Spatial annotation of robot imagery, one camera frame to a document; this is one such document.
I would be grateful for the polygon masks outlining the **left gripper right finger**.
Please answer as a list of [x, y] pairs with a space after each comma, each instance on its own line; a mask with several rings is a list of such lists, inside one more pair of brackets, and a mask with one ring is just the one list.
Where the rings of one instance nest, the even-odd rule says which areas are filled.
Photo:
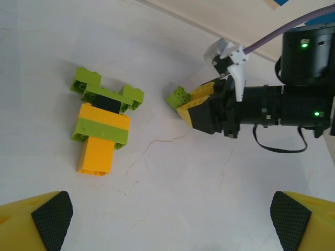
[[335, 251], [335, 202], [277, 191], [270, 216], [283, 251]]

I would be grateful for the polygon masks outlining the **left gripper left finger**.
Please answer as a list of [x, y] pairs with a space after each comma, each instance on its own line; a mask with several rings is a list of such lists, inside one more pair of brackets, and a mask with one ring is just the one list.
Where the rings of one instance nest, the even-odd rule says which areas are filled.
[[0, 251], [60, 251], [73, 216], [68, 192], [0, 206]]

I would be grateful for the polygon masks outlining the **black lego brick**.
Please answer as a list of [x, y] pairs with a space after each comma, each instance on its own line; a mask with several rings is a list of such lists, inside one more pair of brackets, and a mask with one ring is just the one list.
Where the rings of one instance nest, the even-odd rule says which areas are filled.
[[98, 95], [92, 102], [92, 106], [109, 112], [120, 114], [121, 102]]

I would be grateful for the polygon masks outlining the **square yellow lego brick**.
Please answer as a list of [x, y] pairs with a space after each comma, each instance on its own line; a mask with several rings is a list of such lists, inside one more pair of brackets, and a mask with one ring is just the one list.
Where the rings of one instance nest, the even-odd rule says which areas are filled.
[[83, 143], [77, 172], [104, 176], [111, 171], [115, 143], [89, 136]]

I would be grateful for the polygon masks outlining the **green two-by-four lego brick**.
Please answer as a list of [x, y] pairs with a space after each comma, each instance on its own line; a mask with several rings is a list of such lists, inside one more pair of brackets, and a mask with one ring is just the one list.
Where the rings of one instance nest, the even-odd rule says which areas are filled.
[[115, 143], [114, 149], [121, 149], [128, 143], [128, 131], [106, 124], [94, 122], [84, 118], [78, 118], [71, 140], [84, 142], [89, 136], [94, 138], [112, 141]]
[[82, 93], [81, 101], [93, 104], [98, 96], [103, 96], [121, 103], [120, 112], [125, 112], [133, 105], [131, 98], [125, 97], [116, 92], [111, 92], [105, 88], [100, 88], [92, 85], [87, 85]]

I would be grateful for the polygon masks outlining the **wide yellow lego brick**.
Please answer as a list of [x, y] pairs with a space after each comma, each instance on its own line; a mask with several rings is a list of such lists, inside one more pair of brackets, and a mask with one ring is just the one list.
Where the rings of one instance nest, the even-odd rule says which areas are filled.
[[106, 124], [112, 127], [129, 129], [130, 118], [114, 112], [96, 108], [89, 103], [81, 104], [79, 118]]

